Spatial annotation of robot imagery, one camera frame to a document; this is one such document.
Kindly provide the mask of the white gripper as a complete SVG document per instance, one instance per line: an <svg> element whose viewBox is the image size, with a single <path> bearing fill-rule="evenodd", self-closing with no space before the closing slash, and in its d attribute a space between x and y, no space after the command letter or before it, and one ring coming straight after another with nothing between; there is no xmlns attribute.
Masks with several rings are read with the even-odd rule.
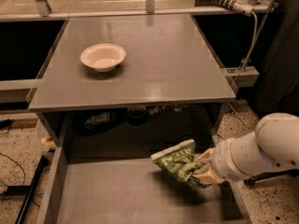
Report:
<svg viewBox="0 0 299 224"><path fill-rule="evenodd" d="M202 184L220 184L224 180L226 181L239 181L241 173L235 167L231 156L231 144L233 139L219 142L214 149L209 148L203 152L196 162L206 165L211 165L202 174L194 172L193 177L197 178Z"/></svg>

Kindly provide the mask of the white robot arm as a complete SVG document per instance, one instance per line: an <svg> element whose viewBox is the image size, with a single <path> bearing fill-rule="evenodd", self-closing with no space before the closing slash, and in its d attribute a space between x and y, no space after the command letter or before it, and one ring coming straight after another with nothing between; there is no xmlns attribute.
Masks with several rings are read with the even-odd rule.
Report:
<svg viewBox="0 0 299 224"><path fill-rule="evenodd" d="M237 182L297 169L299 118L286 113L267 115L259 120L254 132L220 141L195 161L203 167L192 177L202 184Z"/></svg>

